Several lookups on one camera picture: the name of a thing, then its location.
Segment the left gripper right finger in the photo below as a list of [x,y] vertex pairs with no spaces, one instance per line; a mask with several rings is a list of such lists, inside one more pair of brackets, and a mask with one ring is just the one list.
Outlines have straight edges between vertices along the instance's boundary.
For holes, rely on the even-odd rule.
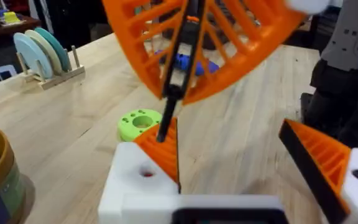
[[358,223],[358,147],[284,119],[279,134],[326,223]]

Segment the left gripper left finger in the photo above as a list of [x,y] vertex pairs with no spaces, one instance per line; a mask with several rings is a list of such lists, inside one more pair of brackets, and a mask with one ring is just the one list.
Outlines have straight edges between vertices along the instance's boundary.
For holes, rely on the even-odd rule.
[[159,126],[117,145],[98,206],[99,223],[171,223],[180,193],[177,119],[164,142]]

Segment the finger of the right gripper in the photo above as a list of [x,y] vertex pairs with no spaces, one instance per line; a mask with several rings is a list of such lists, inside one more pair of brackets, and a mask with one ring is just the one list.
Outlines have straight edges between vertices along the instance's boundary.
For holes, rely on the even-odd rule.
[[[205,1],[204,17],[200,19],[197,42],[192,47],[193,63],[206,64],[202,53],[204,35],[208,34],[224,60],[223,65],[211,73],[208,70],[197,78],[192,68],[183,104],[187,105],[206,99],[246,76],[281,45],[291,33],[309,16],[323,12],[328,0],[298,1],[225,1],[227,9],[247,37],[241,40],[237,31],[214,1]],[[224,35],[235,46],[236,53],[228,56],[223,44],[215,37],[212,25],[206,16],[211,13]]]
[[[169,57],[175,44],[188,5],[183,0],[167,0],[140,13],[137,7],[147,4],[143,0],[105,0],[103,6],[109,24],[116,35],[124,55],[140,81],[159,99],[163,98],[167,81]],[[173,29],[170,43],[158,54],[145,47],[145,41]]]

